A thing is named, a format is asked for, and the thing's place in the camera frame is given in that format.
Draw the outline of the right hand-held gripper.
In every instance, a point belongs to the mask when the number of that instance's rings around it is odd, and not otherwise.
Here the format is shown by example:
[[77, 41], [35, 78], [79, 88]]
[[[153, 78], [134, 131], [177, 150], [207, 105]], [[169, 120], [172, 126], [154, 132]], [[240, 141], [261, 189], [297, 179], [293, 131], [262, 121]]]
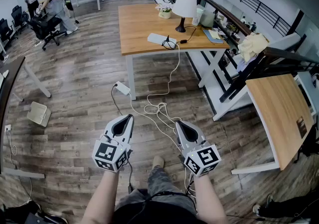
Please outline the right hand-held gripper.
[[204, 144], [190, 148], [192, 143], [201, 143], [204, 134], [201, 129], [187, 121], [177, 121], [175, 123], [177, 133], [177, 141], [184, 149], [182, 155], [184, 157], [184, 165], [194, 176], [202, 176], [214, 170], [221, 157], [215, 144]]

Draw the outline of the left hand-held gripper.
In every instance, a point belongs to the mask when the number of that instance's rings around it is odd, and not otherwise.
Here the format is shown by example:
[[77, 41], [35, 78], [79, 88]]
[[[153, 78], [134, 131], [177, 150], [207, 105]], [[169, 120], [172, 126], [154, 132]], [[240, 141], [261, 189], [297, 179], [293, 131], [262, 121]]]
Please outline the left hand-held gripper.
[[128, 143], [132, 137], [133, 127], [132, 114], [123, 115], [108, 122], [104, 135], [96, 140], [92, 153], [92, 159], [97, 167], [110, 172], [119, 172], [132, 152]]

